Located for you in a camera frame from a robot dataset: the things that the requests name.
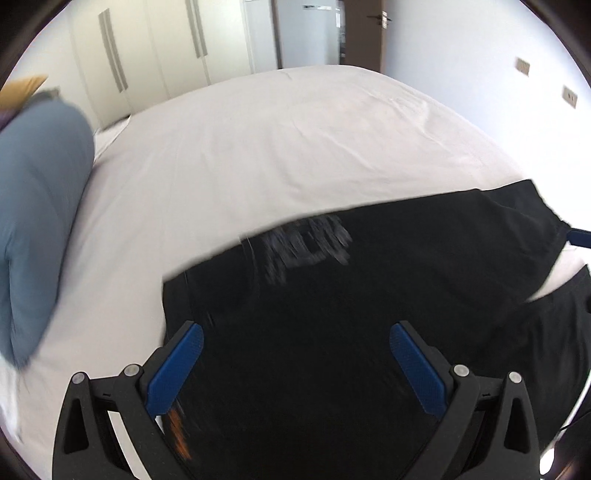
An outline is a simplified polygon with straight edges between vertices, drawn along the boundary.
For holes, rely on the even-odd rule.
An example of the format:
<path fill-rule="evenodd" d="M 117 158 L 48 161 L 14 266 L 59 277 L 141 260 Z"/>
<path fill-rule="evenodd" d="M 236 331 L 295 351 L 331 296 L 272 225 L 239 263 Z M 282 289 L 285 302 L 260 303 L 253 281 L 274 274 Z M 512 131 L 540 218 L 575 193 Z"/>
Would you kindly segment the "wall socket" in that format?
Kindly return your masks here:
<path fill-rule="evenodd" d="M 529 62 L 522 58 L 517 58 L 515 62 L 515 68 L 525 76 L 530 74 L 531 65 Z"/>
<path fill-rule="evenodd" d="M 562 91 L 562 98 L 563 100 L 568 103 L 572 108 L 575 108 L 577 105 L 578 96 L 574 93 L 571 89 L 564 86 Z"/>

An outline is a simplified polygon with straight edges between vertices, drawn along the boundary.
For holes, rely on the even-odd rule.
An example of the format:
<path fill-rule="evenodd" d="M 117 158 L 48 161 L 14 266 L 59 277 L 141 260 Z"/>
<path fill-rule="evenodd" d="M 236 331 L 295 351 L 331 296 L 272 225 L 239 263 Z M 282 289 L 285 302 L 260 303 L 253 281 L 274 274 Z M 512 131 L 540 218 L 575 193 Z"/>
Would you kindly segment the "wall socket far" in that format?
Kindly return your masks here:
<path fill-rule="evenodd" d="M 515 68 L 525 76 L 530 74 L 531 65 L 529 62 L 522 58 L 517 58 L 515 62 Z"/>

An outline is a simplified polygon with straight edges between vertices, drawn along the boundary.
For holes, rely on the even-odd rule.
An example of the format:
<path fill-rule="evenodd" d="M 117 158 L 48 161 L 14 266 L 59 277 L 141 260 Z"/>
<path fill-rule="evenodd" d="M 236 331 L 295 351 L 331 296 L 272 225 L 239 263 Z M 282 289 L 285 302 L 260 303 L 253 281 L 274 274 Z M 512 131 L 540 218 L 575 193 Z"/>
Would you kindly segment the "black jeans pant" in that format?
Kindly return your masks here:
<path fill-rule="evenodd" d="M 394 479 L 435 429 L 390 350 L 469 361 L 545 282 L 567 225 L 529 181 L 304 218 L 167 280 L 204 351 L 165 421 L 198 479 Z"/>

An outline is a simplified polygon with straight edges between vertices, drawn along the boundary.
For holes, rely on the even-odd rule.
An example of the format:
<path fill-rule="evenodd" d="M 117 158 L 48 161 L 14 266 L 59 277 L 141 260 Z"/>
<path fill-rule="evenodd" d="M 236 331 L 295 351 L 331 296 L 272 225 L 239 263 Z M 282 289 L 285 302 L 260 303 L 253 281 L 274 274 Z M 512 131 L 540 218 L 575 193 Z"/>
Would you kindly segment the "mustard yellow pillow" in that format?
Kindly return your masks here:
<path fill-rule="evenodd" d="M 47 78 L 47 75 L 35 75 L 8 81 L 0 91 L 0 109 L 20 110 Z"/>

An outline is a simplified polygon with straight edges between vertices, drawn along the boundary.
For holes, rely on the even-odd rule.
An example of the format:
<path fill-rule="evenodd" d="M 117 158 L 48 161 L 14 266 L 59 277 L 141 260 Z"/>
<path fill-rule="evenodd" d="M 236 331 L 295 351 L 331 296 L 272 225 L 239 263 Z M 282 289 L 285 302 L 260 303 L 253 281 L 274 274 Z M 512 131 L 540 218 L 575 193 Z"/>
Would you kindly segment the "brown wooden door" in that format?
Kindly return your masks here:
<path fill-rule="evenodd" d="M 386 0 L 345 0 L 345 60 L 348 66 L 383 73 L 391 22 Z"/>

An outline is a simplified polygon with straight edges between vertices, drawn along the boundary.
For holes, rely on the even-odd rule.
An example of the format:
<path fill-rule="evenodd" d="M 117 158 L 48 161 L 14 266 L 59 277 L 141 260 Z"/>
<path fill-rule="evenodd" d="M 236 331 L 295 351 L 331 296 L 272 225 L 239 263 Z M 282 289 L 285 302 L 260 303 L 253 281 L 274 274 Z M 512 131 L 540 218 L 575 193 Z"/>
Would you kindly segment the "person's black trousers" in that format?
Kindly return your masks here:
<path fill-rule="evenodd" d="M 541 449 L 550 445 L 586 394 L 590 372 L 590 273 L 584 267 L 526 305 L 526 385 Z"/>

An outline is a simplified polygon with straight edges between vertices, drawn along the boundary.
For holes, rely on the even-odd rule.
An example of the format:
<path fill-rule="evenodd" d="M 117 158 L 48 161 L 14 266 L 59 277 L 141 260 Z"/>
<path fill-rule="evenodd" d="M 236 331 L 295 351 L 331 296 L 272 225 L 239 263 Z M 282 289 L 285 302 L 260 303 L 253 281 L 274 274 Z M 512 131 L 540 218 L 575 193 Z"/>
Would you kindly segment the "white bed sheet mattress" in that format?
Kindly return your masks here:
<path fill-rule="evenodd" d="M 228 80 L 93 135 L 57 303 L 22 368 L 1 355 L 1 438 L 47 479 L 70 376 L 143 361 L 163 281 L 245 236 L 318 213 L 522 180 L 556 188 L 412 87 L 347 66 Z"/>

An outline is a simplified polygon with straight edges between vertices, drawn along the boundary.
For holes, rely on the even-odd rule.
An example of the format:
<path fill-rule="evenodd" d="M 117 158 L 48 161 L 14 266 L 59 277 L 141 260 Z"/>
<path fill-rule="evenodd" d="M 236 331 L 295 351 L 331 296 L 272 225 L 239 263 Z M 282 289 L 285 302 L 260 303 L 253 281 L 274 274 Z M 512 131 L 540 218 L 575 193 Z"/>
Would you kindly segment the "wall socket near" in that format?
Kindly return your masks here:
<path fill-rule="evenodd" d="M 578 96 L 574 93 L 571 89 L 564 86 L 562 91 L 562 98 L 563 100 L 568 103 L 572 108 L 575 108 L 577 105 Z"/>

